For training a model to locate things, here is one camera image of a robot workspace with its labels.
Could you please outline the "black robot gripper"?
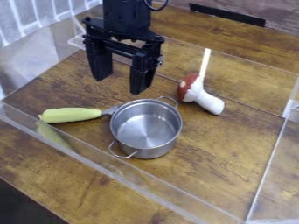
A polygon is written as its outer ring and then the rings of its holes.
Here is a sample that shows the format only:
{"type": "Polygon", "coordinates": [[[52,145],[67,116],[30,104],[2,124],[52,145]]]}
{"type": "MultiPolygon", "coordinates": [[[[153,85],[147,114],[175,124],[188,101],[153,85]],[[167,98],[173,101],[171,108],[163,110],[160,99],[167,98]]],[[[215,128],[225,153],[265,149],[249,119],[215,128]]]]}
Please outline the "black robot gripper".
{"type": "Polygon", "coordinates": [[[132,58],[129,91],[139,95],[153,81],[164,37],[151,31],[152,0],[103,0],[103,18],[85,17],[84,45],[96,81],[112,73],[112,53],[132,58]]]}

